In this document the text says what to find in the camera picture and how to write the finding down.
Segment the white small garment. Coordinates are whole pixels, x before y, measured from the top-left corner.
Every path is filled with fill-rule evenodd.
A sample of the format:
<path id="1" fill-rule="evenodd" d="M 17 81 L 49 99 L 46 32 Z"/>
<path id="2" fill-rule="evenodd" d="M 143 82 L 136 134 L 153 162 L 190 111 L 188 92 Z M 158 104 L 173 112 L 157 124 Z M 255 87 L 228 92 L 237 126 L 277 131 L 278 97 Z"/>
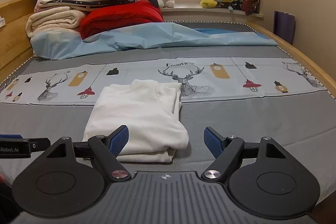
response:
<path id="1" fill-rule="evenodd" d="M 121 125 L 129 130 L 129 140 L 118 155 L 123 162 L 171 162 L 175 152 L 189 143 L 187 129 L 179 120 L 179 83 L 134 80 L 129 85 L 103 88 L 88 123 L 83 140 L 109 135 Z"/>

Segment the grey printed bed sheet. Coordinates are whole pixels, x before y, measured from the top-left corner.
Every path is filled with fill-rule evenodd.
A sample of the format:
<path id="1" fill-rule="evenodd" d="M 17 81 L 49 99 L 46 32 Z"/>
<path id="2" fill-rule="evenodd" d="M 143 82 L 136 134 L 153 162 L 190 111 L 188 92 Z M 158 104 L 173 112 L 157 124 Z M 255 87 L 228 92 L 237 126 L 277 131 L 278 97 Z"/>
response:
<path id="1" fill-rule="evenodd" d="M 268 136 L 335 191 L 335 99 L 278 46 L 168 47 L 49 60 L 38 57 L 1 90 L 1 133 L 84 141 L 106 86 L 134 80 L 179 83 L 179 120 L 189 143 L 171 162 L 123 162 L 130 172 L 204 172 L 214 156 L 205 128 L 245 142 Z"/>

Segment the light blue quilt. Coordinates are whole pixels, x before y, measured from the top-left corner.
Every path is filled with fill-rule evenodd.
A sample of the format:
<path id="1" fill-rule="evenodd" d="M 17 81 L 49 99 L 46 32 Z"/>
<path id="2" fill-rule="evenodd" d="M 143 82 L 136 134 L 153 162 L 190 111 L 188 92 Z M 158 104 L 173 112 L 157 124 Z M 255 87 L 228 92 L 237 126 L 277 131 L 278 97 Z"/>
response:
<path id="1" fill-rule="evenodd" d="M 65 31 L 39 32 L 30 39 L 33 53 L 49 60 L 127 50 L 168 47 L 276 46 L 263 34 L 219 28 L 189 28 L 177 23 L 146 23 L 104 31 L 82 39 Z"/>

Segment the cream folded blanket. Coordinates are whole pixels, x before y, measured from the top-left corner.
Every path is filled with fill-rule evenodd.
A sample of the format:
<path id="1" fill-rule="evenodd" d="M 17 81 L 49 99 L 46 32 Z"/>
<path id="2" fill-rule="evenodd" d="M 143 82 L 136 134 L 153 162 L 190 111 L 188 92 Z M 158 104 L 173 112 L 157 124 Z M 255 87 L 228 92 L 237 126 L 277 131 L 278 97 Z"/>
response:
<path id="1" fill-rule="evenodd" d="M 39 32 L 62 31 L 79 34 L 81 21 L 86 13 L 68 6 L 55 7 L 33 13 L 27 20 L 26 34 L 32 38 Z"/>

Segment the red folded blanket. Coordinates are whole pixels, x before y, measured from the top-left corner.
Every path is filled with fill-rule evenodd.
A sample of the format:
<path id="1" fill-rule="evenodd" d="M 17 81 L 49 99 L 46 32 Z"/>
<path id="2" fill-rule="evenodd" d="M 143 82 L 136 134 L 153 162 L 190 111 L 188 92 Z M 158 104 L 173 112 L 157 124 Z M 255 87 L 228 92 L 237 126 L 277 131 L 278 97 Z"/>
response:
<path id="1" fill-rule="evenodd" d="M 161 10 L 147 0 L 100 8 L 90 12 L 80 24 L 80 36 L 86 39 L 117 28 L 163 22 Z"/>

